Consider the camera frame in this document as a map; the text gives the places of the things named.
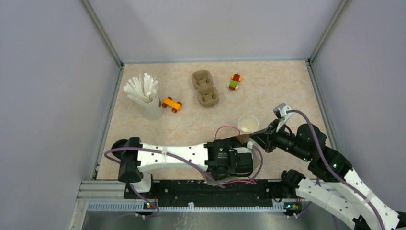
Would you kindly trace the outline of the stack of paper cups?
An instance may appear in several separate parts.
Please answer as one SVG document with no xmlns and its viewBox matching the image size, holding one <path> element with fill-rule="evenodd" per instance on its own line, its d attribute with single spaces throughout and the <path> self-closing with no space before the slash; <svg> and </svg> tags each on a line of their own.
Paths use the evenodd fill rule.
<svg viewBox="0 0 406 230">
<path fill-rule="evenodd" d="M 243 115 L 239 118 L 237 127 L 243 132 L 256 132 L 259 128 L 259 121 L 253 115 Z"/>
</svg>

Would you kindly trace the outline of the brown cardboard cup carrier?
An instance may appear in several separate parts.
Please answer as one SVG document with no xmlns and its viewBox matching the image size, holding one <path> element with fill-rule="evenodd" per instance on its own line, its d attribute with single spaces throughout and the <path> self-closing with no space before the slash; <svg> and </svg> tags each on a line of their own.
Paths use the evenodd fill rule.
<svg viewBox="0 0 406 230">
<path fill-rule="evenodd" d="M 194 88 L 198 91 L 197 99 L 201 106 L 211 107 L 219 102 L 219 93 L 213 84 L 213 77 L 207 70 L 199 70 L 191 75 Z"/>
</svg>

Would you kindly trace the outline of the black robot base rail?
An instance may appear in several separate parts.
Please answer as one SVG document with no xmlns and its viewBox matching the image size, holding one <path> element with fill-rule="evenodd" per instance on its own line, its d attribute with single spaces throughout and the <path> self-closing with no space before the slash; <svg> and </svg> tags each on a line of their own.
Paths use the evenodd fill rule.
<svg viewBox="0 0 406 230">
<path fill-rule="evenodd" d="M 149 191 L 143 192 L 137 188 L 133 191 L 130 184 L 125 185 L 124 198 L 136 199 L 137 194 L 141 194 L 145 198 L 163 199 L 164 196 L 179 196 L 179 195 L 254 195 L 255 197 L 284 199 L 298 196 L 292 189 L 281 183 L 281 180 L 259 179 L 252 181 L 234 182 L 225 184 L 224 188 L 217 185 L 209 185 L 204 180 L 154 180 Z"/>
</svg>

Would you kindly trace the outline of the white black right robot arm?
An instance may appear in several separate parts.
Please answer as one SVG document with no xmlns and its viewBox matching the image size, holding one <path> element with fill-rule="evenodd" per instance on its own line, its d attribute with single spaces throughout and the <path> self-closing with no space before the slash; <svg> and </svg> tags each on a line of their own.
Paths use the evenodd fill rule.
<svg viewBox="0 0 406 230">
<path fill-rule="evenodd" d="M 305 198 L 354 230 L 396 230 L 406 226 L 405 212 L 394 211 L 376 197 L 352 164 L 325 145 L 327 137 L 316 126 L 303 124 L 296 134 L 290 134 L 278 125 L 274 120 L 266 129 L 250 134 L 250 138 L 266 152 L 279 148 L 309 162 L 308 170 L 340 193 L 335 195 L 302 173 L 288 170 L 281 175 L 284 196 Z"/>
</svg>

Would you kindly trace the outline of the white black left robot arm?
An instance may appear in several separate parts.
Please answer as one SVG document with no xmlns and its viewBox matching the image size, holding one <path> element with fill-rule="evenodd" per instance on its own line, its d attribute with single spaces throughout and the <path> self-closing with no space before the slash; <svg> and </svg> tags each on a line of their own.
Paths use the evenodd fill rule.
<svg viewBox="0 0 406 230">
<path fill-rule="evenodd" d="M 116 147 L 118 181 L 136 185 L 135 192 L 142 198 L 153 194 L 152 177 L 147 174 L 151 170 L 192 167 L 215 184 L 230 177 L 249 177 L 254 170 L 252 143 L 242 144 L 235 138 L 179 147 L 154 146 L 131 137 L 116 142 Z"/>
</svg>

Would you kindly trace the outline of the kraft pink paper bag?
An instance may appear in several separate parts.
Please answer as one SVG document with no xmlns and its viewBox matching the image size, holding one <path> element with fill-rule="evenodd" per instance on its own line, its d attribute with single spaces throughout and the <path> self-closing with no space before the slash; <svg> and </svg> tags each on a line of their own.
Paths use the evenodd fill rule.
<svg viewBox="0 0 406 230">
<path fill-rule="evenodd" d="M 230 176 L 228 174 L 228 154 L 230 150 L 236 148 L 247 148 L 247 142 L 249 142 L 249 134 L 243 133 L 224 139 L 215 139 L 205 143 L 203 146 L 205 149 L 207 149 L 207 159 L 204 161 L 204 164 L 207 166 L 207 173 L 211 175 L 215 181 L 220 183 L 237 180 L 238 178 L 250 177 Z"/>
</svg>

